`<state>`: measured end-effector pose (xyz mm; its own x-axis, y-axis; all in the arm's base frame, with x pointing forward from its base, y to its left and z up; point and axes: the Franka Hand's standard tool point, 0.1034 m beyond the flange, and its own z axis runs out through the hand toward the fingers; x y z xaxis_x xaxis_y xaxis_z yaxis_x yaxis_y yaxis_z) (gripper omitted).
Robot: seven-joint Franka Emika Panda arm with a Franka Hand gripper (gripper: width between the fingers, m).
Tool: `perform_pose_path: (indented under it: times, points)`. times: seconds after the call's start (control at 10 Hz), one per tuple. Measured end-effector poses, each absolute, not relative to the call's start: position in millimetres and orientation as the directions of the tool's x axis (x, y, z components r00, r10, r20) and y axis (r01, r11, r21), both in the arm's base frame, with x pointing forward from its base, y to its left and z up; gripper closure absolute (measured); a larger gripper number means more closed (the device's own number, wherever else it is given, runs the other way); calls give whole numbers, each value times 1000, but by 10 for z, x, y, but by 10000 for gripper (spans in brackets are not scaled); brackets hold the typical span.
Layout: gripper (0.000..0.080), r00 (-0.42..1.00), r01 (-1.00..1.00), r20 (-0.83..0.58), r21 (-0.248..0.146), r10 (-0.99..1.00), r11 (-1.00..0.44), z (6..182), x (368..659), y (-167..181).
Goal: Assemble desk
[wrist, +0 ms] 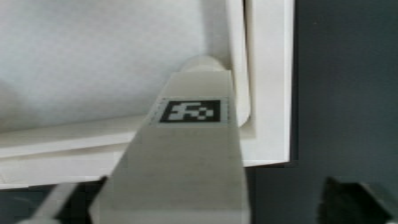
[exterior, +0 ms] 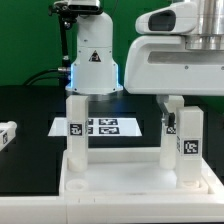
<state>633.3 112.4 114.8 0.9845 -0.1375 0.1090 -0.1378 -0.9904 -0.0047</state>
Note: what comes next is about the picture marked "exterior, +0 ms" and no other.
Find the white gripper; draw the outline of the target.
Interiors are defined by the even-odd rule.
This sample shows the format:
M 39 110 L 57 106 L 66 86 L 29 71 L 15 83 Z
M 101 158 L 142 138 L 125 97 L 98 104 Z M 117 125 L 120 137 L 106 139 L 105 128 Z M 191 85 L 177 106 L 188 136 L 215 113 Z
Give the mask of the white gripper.
M 156 94 L 161 122 L 175 124 L 168 95 L 224 96 L 224 1 L 174 1 L 139 16 L 124 85 Z

